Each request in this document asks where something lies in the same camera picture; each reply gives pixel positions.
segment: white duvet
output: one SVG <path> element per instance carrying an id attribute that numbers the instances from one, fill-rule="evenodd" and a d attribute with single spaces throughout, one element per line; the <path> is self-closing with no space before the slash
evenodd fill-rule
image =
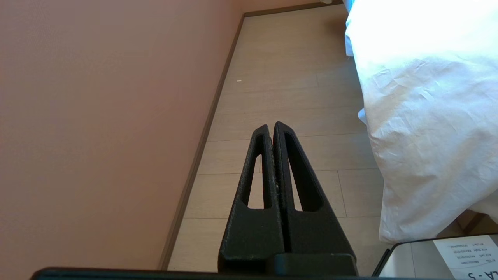
<path id="1" fill-rule="evenodd" d="M 498 1 L 355 0 L 346 37 L 384 177 L 381 240 L 433 238 L 471 207 L 497 219 Z"/>

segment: wooden floor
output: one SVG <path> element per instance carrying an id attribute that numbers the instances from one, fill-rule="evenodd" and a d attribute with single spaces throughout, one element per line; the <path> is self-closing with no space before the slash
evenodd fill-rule
<path id="1" fill-rule="evenodd" d="M 345 55 L 343 5 L 244 20 L 170 270 L 217 271 L 218 250 L 254 129 L 282 121 L 308 155 L 369 276 L 386 248 L 378 240 L 383 179 L 367 129 L 355 63 Z M 260 161 L 249 205 L 262 208 Z"/>

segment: white paper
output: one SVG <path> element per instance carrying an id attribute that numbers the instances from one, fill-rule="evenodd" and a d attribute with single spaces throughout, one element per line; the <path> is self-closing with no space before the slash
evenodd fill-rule
<path id="1" fill-rule="evenodd" d="M 434 240 L 458 280 L 498 280 L 498 247 L 489 235 Z"/>

